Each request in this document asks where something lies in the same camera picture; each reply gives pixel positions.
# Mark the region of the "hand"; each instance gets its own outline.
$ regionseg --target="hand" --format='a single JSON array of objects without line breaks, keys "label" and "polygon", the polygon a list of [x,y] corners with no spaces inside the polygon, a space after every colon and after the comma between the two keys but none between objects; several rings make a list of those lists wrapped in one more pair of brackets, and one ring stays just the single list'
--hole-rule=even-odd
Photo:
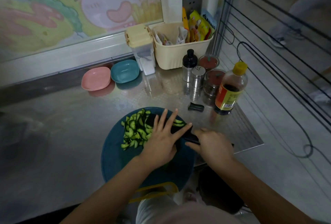
[{"label": "hand", "polygon": [[226,171],[236,161],[233,147],[225,135],[206,128],[195,130],[194,134],[199,138],[200,146],[190,142],[185,145],[199,153],[214,171]]},{"label": "hand", "polygon": [[192,126],[192,123],[189,123],[174,134],[171,134],[170,129],[177,116],[178,109],[172,113],[166,125],[164,125],[167,112],[168,109],[163,111],[160,121],[158,115],[155,117],[152,135],[139,155],[144,164],[148,166],[151,171],[172,160],[177,151],[174,145],[176,140]]}]

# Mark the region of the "bottle label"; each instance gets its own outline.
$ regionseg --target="bottle label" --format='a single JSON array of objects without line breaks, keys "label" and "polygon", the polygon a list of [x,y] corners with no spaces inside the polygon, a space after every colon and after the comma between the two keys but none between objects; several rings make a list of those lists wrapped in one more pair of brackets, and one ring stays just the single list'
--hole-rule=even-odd
[{"label": "bottle label", "polygon": [[218,94],[215,99],[215,105],[220,109],[224,111],[231,110],[234,107],[234,104],[238,98],[238,96],[242,93],[242,91],[239,92],[232,92],[228,89],[224,88],[221,84],[219,86]]}]

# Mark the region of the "left hand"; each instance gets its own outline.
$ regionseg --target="left hand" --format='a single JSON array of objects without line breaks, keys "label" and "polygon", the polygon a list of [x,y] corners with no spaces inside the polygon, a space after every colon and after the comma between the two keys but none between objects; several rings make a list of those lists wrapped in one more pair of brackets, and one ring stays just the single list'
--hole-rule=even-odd
[{"label": "left hand", "polygon": [[145,166],[150,168],[151,171],[167,164],[173,159],[177,151],[174,145],[176,140],[192,126],[192,123],[189,123],[176,133],[171,134],[170,129],[177,116],[178,109],[172,113],[166,125],[164,125],[167,112],[168,109],[163,111],[160,121],[158,115],[155,117],[152,135],[139,155]]}]

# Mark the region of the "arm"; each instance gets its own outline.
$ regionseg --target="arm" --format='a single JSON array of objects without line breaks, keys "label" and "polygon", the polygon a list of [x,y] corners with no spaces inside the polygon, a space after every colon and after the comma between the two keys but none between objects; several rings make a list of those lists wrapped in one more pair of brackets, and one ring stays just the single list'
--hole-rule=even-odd
[{"label": "arm", "polygon": [[200,153],[207,164],[242,198],[261,224],[315,223],[237,161],[231,143],[223,134],[207,129],[196,130],[194,134],[201,145],[185,144]]},{"label": "arm", "polygon": [[141,154],[134,157],[117,175],[73,210],[62,224],[115,222],[120,211],[147,176],[154,169],[172,160],[176,154],[174,143],[192,126],[191,123],[187,124],[171,134],[170,128],[178,110],[175,110],[164,126],[167,112],[165,109],[160,121],[158,116],[155,117],[153,133]]}]

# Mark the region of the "plastic storage box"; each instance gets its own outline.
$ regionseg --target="plastic storage box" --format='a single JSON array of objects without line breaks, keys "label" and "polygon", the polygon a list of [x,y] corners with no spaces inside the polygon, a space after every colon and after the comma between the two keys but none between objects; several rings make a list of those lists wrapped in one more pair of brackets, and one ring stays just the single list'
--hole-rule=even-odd
[{"label": "plastic storage box", "polygon": [[[183,22],[157,25],[153,27],[153,30],[166,35],[170,42],[176,42],[179,26],[183,26]],[[159,67],[164,70],[182,67],[182,60],[184,55],[187,54],[188,49],[193,49],[194,55],[199,58],[205,54],[207,47],[209,46],[209,43],[213,37],[208,40],[199,42],[165,46],[156,42],[155,37],[153,36],[155,43],[154,53]]]},{"label": "plastic storage box", "polygon": [[131,26],[125,31],[127,45],[132,49],[138,66],[145,75],[155,73],[152,33],[144,24]]}]

